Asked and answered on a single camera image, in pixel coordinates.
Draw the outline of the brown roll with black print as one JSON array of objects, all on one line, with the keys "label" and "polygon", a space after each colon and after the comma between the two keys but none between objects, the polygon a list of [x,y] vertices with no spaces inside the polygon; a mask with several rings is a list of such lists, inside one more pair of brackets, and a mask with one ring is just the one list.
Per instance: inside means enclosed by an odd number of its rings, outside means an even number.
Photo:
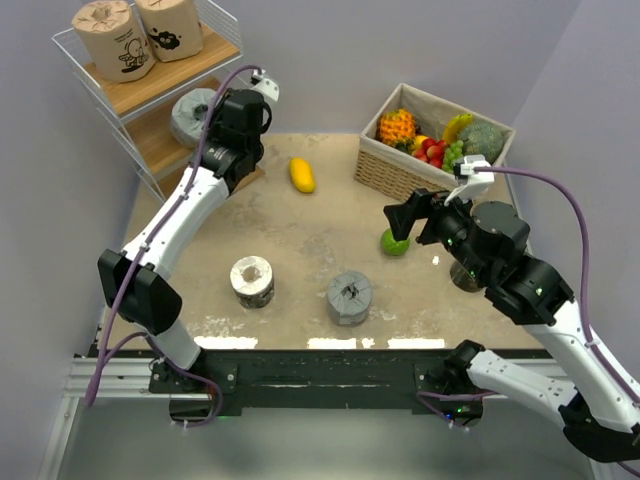
[{"label": "brown roll with black print", "polygon": [[136,0],[153,52],[161,62],[173,62],[197,55],[204,37],[193,0]]}]

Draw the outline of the white and grey towel roll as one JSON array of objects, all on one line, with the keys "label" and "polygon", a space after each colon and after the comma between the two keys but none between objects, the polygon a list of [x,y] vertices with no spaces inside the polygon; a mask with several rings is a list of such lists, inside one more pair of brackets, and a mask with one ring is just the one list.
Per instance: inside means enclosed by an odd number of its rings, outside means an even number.
[{"label": "white and grey towel roll", "polygon": [[273,269],[263,257],[251,255],[239,259],[229,277],[239,303],[246,309],[263,308],[274,297]]}]

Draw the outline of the brown paper towel roll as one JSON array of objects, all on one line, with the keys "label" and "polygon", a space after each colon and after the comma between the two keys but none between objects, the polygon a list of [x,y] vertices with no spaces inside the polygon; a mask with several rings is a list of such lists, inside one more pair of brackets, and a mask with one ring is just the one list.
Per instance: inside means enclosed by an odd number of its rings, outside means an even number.
[{"label": "brown paper towel roll", "polygon": [[72,27],[100,76],[128,83],[155,65],[147,36],[127,1],[93,1],[74,15]]}]

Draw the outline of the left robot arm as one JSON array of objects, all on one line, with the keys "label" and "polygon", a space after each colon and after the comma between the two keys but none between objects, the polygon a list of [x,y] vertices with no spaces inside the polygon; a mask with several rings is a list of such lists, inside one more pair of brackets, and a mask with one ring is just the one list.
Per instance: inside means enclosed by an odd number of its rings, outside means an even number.
[{"label": "left robot arm", "polygon": [[173,193],[132,241],[98,259],[108,306],[175,365],[171,378],[185,392],[205,385],[207,368],[196,361],[201,349],[179,319],[183,301],[169,283],[171,272],[207,217],[255,171],[271,119],[259,91],[227,91],[214,110],[203,155],[190,161]]}]

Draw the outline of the green bumpy citrus fruit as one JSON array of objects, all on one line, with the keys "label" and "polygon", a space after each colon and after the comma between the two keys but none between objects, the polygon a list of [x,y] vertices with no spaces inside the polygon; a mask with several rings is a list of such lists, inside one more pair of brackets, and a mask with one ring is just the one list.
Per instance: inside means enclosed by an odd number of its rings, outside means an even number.
[{"label": "green bumpy citrus fruit", "polygon": [[380,238],[381,250],[388,256],[403,256],[410,248],[410,240],[396,240],[390,229],[386,229]]}]

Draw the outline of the dark grey towel roll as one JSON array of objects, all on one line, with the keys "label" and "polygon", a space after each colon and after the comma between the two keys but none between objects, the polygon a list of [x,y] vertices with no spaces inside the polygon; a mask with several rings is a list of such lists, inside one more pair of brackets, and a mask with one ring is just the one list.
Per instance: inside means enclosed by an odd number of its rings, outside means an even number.
[{"label": "dark grey towel roll", "polygon": [[363,273],[349,270],[335,276],[326,292],[329,318],[338,326],[357,326],[369,315],[373,286]]}]

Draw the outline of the grey paper towel roll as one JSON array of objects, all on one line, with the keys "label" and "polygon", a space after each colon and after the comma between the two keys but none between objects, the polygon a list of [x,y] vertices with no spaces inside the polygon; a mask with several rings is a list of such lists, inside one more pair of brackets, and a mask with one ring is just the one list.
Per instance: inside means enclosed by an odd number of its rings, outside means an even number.
[{"label": "grey paper towel roll", "polygon": [[181,96],[173,105],[169,129],[174,139],[183,147],[195,148],[202,134],[204,121],[216,91],[211,88],[195,88]]}]

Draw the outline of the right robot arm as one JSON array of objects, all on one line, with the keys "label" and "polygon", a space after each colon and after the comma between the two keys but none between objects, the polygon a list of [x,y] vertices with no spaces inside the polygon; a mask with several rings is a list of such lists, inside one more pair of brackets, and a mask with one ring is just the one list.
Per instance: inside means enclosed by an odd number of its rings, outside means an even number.
[{"label": "right robot arm", "polygon": [[442,244],[492,306],[536,338],[567,376],[556,381],[529,372],[465,340],[437,367],[439,382],[459,393],[492,391],[540,413],[600,463],[638,460],[639,384],[583,324],[558,271],[527,253],[530,227],[511,205],[446,201],[444,193],[420,188],[383,212],[397,240],[425,220],[417,243]]}]

